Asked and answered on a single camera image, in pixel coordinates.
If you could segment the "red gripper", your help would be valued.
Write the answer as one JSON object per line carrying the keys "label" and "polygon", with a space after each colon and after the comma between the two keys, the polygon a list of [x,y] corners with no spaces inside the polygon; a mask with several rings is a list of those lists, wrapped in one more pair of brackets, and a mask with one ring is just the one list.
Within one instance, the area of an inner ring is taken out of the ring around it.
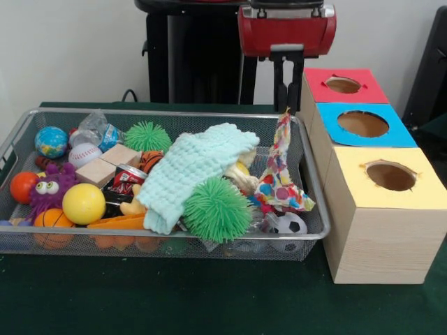
{"label": "red gripper", "polygon": [[337,16],[332,4],[249,3],[237,13],[240,45],[248,57],[268,57],[274,65],[274,108],[284,112],[287,86],[284,84],[285,45],[292,45],[293,62],[288,86],[288,106],[300,111],[303,53],[306,58],[326,55],[335,39]]}

